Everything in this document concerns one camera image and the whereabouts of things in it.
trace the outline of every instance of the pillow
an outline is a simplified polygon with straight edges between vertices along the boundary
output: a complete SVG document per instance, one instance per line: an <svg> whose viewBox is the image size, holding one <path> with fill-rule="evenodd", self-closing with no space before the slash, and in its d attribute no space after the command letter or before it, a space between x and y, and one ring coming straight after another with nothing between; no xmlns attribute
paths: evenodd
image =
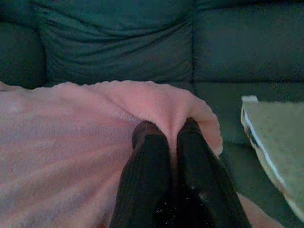
<svg viewBox="0 0 304 228"><path fill-rule="evenodd" d="M191 80L187 0L33 0L47 83Z"/></svg>

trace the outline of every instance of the couch backrest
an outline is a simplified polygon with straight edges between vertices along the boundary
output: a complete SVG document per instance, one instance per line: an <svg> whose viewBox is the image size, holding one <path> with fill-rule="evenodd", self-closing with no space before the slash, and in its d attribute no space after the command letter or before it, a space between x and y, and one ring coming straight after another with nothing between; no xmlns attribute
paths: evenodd
<svg viewBox="0 0 304 228"><path fill-rule="evenodd" d="M37 28L30 0L0 0L1 21Z"/></svg>
<svg viewBox="0 0 304 228"><path fill-rule="evenodd" d="M3 0L38 29L51 83L304 81L304 2Z"/></svg>
<svg viewBox="0 0 304 228"><path fill-rule="evenodd" d="M221 2L197 4L195 81L304 81L303 1Z"/></svg>

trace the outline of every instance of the dark green couch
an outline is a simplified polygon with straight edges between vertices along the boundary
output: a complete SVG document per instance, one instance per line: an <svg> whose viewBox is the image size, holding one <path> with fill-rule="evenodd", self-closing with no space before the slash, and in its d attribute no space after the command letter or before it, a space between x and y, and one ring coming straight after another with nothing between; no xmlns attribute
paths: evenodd
<svg viewBox="0 0 304 228"><path fill-rule="evenodd" d="M188 89L218 115L233 182L286 227L304 227L240 123L242 95L304 100L304 2L0 0L0 81L152 80Z"/></svg>

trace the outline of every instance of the leather couch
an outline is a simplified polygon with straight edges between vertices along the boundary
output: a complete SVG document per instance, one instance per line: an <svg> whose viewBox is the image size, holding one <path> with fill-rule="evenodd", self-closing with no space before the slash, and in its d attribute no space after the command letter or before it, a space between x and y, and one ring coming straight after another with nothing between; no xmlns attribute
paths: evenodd
<svg viewBox="0 0 304 228"><path fill-rule="evenodd" d="M0 81L152 80L191 91L218 115L237 190L286 227L304 227L240 123L242 95L304 100L304 1L0 0Z"/></svg>

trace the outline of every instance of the fleece blanket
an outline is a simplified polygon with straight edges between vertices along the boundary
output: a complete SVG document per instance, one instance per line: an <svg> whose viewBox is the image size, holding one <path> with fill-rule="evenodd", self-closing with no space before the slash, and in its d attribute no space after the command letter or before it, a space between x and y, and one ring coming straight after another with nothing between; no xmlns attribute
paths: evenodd
<svg viewBox="0 0 304 228"><path fill-rule="evenodd" d="M0 82L0 227L107 227L137 124L151 121L166 135L174 173L188 117L219 155L218 119L189 91L154 82L34 90ZM239 197L253 227L280 227Z"/></svg>

